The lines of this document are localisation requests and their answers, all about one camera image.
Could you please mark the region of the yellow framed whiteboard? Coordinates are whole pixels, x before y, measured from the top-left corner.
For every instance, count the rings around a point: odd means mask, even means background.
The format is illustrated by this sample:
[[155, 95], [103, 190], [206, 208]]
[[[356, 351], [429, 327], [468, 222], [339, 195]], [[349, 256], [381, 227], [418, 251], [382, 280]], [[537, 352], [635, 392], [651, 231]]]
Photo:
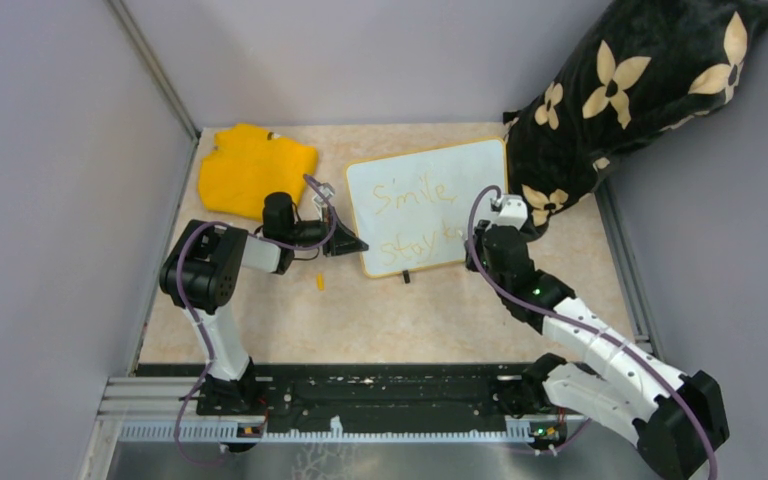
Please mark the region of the yellow framed whiteboard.
[[506, 147], [485, 137], [346, 166], [354, 230], [369, 278], [465, 260], [471, 208], [487, 186], [507, 185]]

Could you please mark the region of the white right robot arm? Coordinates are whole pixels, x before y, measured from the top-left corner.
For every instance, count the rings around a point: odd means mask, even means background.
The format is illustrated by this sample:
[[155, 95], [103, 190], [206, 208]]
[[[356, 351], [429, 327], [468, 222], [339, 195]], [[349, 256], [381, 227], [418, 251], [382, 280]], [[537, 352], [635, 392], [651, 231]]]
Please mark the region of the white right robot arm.
[[514, 319], [579, 358], [536, 360], [523, 376], [529, 408], [586, 415], [627, 440], [662, 479], [717, 477], [715, 452], [730, 432], [721, 386], [708, 372], [665, 363], [608, 325], [535, 267], [517, 228], [482, 220], [465, 248], [468, 269], [485, 277]]

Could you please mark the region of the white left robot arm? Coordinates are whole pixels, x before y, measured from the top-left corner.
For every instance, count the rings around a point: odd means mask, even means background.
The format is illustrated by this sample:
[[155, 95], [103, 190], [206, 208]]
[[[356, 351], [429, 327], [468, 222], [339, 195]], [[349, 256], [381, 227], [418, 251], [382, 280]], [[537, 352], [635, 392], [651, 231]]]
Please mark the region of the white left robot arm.
[[253, 361], [232, 316], [231, 299], [241, 269], [282, 275], [300, 251], [336, 257], [368, 250], [326, 196], [316, 204], [319, 218], [303, 220], [289, 194], [271, 193], [264, 199], [262, 225], [255, 232], [192, 220], [164, 261], [159, 287], [189, 319], [206, 357], [197, 388], [201, 413], [245, 414], [260, 399]]

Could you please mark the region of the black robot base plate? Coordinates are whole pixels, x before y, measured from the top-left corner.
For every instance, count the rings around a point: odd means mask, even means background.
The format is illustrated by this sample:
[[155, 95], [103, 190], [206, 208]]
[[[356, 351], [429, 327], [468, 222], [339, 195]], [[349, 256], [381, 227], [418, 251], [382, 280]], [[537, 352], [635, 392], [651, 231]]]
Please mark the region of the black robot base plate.
[[242, 442], [563, 440], [578, 419], [526, 393], [528, 363], [260, 364], [252, 409], [199, 419], [239, 423]]

